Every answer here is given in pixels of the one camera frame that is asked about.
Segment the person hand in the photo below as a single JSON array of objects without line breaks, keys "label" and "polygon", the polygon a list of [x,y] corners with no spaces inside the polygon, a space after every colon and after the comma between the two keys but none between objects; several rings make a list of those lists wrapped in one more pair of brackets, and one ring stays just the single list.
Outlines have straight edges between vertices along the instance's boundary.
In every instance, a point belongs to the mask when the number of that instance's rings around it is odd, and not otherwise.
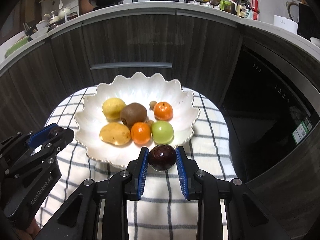
[{"label": "person hand", "polygon": [[33,240],[38,233],[40,232],[40,227],[36,222],[36,219],[33,218],[29,227],[21,232],[21,239],[23,240]]}]

